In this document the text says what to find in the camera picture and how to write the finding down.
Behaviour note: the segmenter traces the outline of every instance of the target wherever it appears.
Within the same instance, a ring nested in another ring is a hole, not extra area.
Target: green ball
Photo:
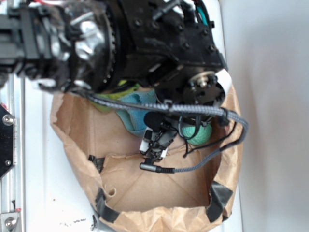
[[[183,135],[185,137],[191,137],[195,132],[195,127],[185,127],[183,128]],[[210,124],[208,124],[206,127],[200,126],[199,131],[196,136],[194,136],[192,139],[188,140],[188,143],[192,145],[202,145],[206,143],[212,132],[212,127]]]

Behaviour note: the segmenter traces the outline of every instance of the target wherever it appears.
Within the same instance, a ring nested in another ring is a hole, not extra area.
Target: metal bracket
[[[0,232],[19,232],[21,231],[19,223],[20,212],[0,214],[1,230]]]
[[[14,117],[0,105],[0,179],[14,165]]]

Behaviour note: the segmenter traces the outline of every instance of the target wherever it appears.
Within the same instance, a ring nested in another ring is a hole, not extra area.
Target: red wire
[[[52,4],[49,4],[49,3],[46,3],[44,1],[41,1],[41,0],[34,0],[35,2],[39,3],[39,4],[42,4],[42,5],[49,5],[49,6],[52,6]]]

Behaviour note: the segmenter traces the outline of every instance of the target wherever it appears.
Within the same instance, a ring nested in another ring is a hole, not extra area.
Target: cable connector
[[[175,173],[175,168],[162,168],[160,166],[146,164],[146,163],[141,163],[140,169],[155,172],[155,173],[169,173],[169,174]]]

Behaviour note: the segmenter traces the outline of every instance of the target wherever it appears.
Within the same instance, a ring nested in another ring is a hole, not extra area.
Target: gray braided cable
[[[204,106],[204,105],[167,105],[167,104],[157,104],[157,103],[146,103],[146,104],[130,104],[130,103],[124,103],[117,100],[111,100],[111,99],[103,99],[99,98],[93,94],[85,94],[85,93],[79,93],[82,97],[87,98],[97,104],[104,105],[110,108],[117,108],[122,110],[150,110],[150,111],[157,111],[161,113],[170,113],[170,114],[194,114],[194,115],[210,115],[210,116],[224,116],[225,110],[213,106]],[[240,137],[234,141],[231,142],[219,149],[216,149],[215,151],[211,152],[208,156],[206,156],[199,164],[189,167],[189,168],[179,168],[174,169],[175,173],[182,173],[182,172],[189,172],[194,171],[196,169],[201,168],[204,166],[209,160],[214,158],[216,155],[220,154],[222,151],[240,144],[248,131],[249,124],[248,122],[239,116],[237,113],[228,111],[227,112],[227,118],[231,119],[237,123],[240,123],[243,126],[242,133]]]

